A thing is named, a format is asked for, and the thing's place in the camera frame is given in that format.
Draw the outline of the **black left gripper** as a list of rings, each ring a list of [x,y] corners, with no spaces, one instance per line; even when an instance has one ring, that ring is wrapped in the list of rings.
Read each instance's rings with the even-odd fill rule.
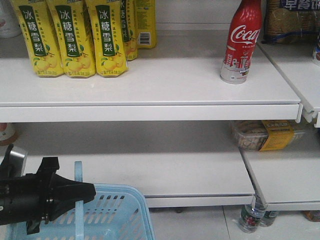
[[[24,222],[28,235],[40,232],[41,221],[54,221],[75,208],[76,202],[93,200],[92,183],[74,181],[56,174],[57,157],[44,157],[35,174],[0,181],[0,224]]]

